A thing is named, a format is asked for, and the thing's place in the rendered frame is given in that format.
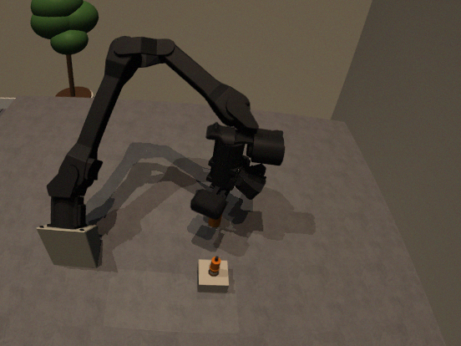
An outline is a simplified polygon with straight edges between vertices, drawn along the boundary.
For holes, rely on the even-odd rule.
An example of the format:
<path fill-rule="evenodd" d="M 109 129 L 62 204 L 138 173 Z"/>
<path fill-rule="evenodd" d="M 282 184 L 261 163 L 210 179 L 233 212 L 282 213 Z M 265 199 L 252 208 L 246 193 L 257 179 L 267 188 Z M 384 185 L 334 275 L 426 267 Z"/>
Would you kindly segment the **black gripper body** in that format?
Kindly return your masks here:
<path fill-rule="evenodd" d="M 213 191 L 210 192 L 204 189 L 198 190 L 190 201 L 190 208 L 212 219 L 220 219 L 226 206 L 225 193 L 227 189 L 232 191 L 232 189 L 227 187 L 228 182 L 232 176 L 236 175 L 236 172 L 245 159 L 247 159 L 246 164 L 250 166 L 251 161 L 248 156 L 245 155 L 243 155 L 241 161 L 235 165 L 221 164 L 212 156 L 208 163 L 211 169 L 206 180 L 212 182 L 210 188 L 212 188 Z"/>

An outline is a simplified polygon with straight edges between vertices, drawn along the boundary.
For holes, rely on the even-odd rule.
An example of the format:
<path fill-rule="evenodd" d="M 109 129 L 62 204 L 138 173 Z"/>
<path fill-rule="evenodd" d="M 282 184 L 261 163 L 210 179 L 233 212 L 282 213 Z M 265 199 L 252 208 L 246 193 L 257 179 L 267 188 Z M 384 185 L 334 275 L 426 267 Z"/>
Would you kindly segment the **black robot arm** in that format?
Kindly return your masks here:
<path fill-rule="evenodd" d="M 105 59 L 104 79 L 89 109 L 76 145 L 66 154 L 58 174 L 47 184 L 51 196 L 51 223 L 48 227 L 79 229 L 85 221 L 86 190 L 98 179 L 103 161 L 98 160 L 98 148 L 109 122 L 119 93 L 138 68 L 167 64 L 209 103 L 226 125 L 217 122 L 207 127 L 206 139 L 215 140 L 214 158 L 224 165 L 238 164 L 227 187 L 234 186 L 252 200 L 266 184 L 266 167 L 281 165 L 285 153 L 283 131 L 259 129 L 248 98 L 227 84 L 220 83 L 199 66 L 183 50 L 167 39 L 121 36 L 109 45 Z M 235 126 L 235 127 L 231 127 Z"/>

